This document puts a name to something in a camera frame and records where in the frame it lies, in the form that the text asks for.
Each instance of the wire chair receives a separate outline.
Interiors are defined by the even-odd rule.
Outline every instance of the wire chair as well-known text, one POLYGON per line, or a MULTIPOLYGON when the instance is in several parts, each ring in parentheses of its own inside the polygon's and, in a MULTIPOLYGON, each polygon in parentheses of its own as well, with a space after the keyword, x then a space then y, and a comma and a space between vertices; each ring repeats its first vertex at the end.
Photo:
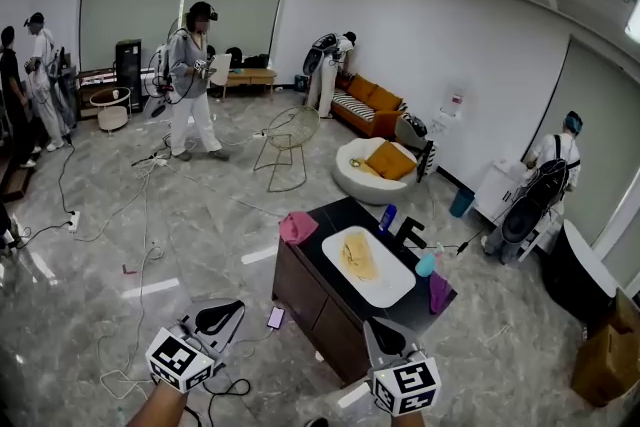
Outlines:
POLYGON ((307 168, 304 162, 304 149, 303 146, 308 142, 314 134, 318 131, 320 126, 320 115, 318 111, 311 107, 291 107, 280 114, 278 114, 271 123, 269 128, 265 131, 265 141, 258 155, 253 170, 257 171, 265 167, 272 167, 271 180, 269 180, 269 186, 267 192, 287 192, 297 189, 303 186, 307 182, 307 168), (264 149, 267 147, 267 143, 278 150, 278 156, 276 161, 269 164, 258 165, 260 158, 264 153, 264 149), (278 166, 293 166, 293 150, 294 148, 300 148, 300 155, 302 157, 302 169, 304 171, 304 180, 302 182, 293 185, 292 187, 274 189, 273 178, 276 174, 278 166), (280 155, 283 152, 289 151, 289 162, 280 162, 280 155))

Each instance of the white cabinet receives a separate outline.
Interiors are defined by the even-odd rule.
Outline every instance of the white cabinet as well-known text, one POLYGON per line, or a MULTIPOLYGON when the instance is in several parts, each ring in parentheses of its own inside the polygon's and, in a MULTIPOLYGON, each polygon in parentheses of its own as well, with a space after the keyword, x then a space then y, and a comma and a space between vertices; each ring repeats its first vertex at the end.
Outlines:
POLYGON ((513 202, 525 172, 524 164, 494 161, 482 185, 476 191, 474 208, 494 224, 513 202))

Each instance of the orange sofa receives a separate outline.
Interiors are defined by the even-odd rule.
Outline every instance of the orange sofa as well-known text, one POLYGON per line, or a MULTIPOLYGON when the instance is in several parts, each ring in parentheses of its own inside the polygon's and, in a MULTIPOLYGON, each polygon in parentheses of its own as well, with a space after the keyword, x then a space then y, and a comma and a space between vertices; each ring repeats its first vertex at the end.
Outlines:
POLYGON ((368 137, 391 138, 406 105, 402 98, 360 75, 338 75, 331 112, 368 137))

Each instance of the purple cloth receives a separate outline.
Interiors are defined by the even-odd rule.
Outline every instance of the purple cloth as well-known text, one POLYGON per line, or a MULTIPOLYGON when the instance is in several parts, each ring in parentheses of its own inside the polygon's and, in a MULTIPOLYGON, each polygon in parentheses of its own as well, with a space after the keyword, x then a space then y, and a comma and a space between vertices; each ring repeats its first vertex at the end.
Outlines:
POLYGON ((434 272, 429 278, 429 290, 431 292, 431 313, 437 315, 444 309, 452 290, 451 285, 437 272, 434 272))
POLYGON ((289 244, 300 244, 317 227, 318 223, 306 212, 290 212, 280 222, 280 238, 289 244))

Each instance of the white pants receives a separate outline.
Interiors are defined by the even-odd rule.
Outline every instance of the white pants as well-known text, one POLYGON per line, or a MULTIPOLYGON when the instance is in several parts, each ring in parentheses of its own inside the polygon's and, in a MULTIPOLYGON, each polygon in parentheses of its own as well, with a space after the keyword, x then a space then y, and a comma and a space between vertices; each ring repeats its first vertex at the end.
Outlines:
POLYGON ((318 95, 320 95, 318 113, 321 118, 329 116, 329 111, 331 111, 331 101, 333 100, 333 93, 336 89, 337 76, 338 63, 333 60, 332 55, 325 56, 320 66, 318 66, 311 76, 307 106, 315 107, 318 103, 318 95))
POLYGON ((202 94, 197 98, 182 98, 179 94, 172 92, 169 97, 175 103, 173 108, 173 118, 171 119, 171 154, 180 155, 185 151, 184 141, 187 137, 189 116, 193 116, 202 144, 207 151, 216 151, 222 148, 220 141, 213 133, 213 123, 209 112, 209 100, 207 94, 202 94))
POLYGON ((38 116, 55 146, 62 145, 62 136, 69 131, 62 119, 62 115, 53 105, 51 88, 41 87, 33 95, 33 104, 36 106, 38 116))

